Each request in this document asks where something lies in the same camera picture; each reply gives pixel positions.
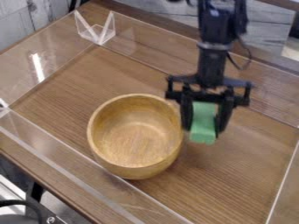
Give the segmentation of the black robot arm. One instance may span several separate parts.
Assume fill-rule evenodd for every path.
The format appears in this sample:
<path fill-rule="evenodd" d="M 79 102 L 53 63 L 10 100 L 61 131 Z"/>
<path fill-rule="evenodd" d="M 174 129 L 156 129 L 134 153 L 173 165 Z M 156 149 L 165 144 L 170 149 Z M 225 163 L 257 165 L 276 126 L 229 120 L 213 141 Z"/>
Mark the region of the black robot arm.
<path fill-rule="evenodd" d="M 186 4 L 197 8 L 197 71 L 166 77 L 164 97 L 180 105 L 181 128 L 216 137 L 228 126 L 233 109 L 249 105 L 252 83 L 224 75 L 225 64 L 233 61 L 229 49 L 246 33 L 246 0 L 232 0 L 228 7 L 212 0 Z"/>

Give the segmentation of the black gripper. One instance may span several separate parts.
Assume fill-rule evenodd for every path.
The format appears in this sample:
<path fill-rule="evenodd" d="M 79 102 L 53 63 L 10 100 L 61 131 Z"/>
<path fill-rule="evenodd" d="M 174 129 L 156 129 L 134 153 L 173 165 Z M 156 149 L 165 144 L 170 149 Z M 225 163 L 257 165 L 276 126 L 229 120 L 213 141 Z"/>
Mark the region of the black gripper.
<path fill-rule="evenodd" d="M 226 128 L 233 106 L 245 107 L 249 104 L 252 83 L 225 77 L 220 84 L 204 84 L 193 75 L 169 75 L 166 77 L 164 97 L 180 102 L 181 126 L 189 131 L 192 126 L 192 101 L 218 104 L 216 114 L 216 135 Z"/>

